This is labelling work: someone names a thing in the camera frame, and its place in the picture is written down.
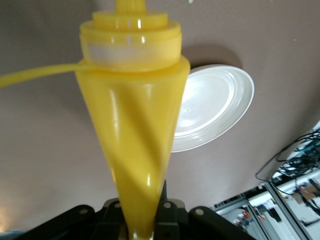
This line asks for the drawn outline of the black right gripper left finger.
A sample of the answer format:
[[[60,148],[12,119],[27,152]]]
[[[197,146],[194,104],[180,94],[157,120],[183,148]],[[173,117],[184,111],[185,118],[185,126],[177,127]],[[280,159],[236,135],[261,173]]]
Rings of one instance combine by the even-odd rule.
[[[99,211],[78,205],[21,235],[22,240],[126,240],[121,204],[107,200]]]

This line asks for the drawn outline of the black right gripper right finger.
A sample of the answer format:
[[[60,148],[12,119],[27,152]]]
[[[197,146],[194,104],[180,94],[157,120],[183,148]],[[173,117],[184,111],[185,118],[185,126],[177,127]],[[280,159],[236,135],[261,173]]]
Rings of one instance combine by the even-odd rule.
[[[154,240],[249,240],[250,235],[208,207],[190,211],[183,201],[167,197],[164,182],[154,221]]]

